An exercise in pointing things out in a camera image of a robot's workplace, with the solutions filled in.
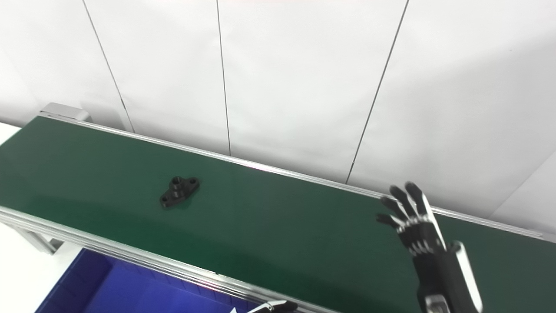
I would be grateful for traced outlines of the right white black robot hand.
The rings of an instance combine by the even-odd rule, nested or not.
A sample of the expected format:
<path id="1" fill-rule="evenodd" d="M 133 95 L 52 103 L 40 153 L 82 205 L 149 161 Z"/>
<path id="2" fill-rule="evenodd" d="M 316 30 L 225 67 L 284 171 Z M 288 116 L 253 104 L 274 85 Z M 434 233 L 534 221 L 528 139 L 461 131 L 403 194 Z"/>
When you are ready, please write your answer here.
<path id="1" fill-rule="evenodd" d="M 427 197 L 415 183 L 390 186 L 382 204 L 392 214 L 377 221 L 392 227 L 410 253 L 423 313 L 482 313 L 484 304 L 463 242 L 445 242 Z"/>

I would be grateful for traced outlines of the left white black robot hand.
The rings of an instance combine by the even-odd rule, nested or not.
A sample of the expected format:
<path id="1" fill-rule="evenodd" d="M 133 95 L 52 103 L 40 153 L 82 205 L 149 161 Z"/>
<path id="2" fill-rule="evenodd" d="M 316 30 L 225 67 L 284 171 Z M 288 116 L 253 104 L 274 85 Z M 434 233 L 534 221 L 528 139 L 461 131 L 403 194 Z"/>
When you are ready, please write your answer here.
<path id="1" fill-rule="evenodd" d="M 298 304 L 289 300 L 273 300 L 256 306 L 248 313 L 294 313 Z"/>

